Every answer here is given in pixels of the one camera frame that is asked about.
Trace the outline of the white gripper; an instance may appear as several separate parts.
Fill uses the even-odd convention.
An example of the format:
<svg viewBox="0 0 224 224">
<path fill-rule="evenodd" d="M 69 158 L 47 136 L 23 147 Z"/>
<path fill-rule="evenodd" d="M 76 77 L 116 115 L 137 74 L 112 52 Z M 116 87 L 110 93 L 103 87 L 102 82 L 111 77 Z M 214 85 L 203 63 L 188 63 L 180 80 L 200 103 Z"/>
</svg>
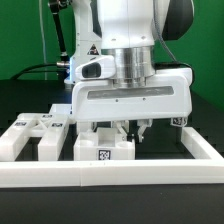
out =
<svg viewBox="0 0 224 224">
<path fill-rule="evenodd" d="M 142 142 L 152 119 L 189 116 L 192 81 L 190 68 L 157 70 L 139 88 L 118 89 L 109 79 L 80 81 L 72 92 L 72 115 L 77 122 L 113 121 L 112 127 L 124 141 L 129 133 L 127 120 L 138 120 L 138 140 Z"/>
</svg>

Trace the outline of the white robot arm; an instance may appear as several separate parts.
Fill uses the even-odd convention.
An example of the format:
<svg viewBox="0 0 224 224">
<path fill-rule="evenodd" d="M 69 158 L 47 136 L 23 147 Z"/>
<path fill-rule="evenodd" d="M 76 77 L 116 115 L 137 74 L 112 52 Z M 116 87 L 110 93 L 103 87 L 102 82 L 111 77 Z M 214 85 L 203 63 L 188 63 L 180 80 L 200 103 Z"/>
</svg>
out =
<svg viewBox="0 0 224 224">
<path fill-rule="evenodd" d="M 177 40 L 194 18 L 193 0 L 73 0 L 76 52 L 70 59 L 72 116 L 79 133 L 109 122 L 138 135 L 156 119 L 184 127 L 192 111 L 193 71 L 157 64 L 156 42 Z"/>
</svg>

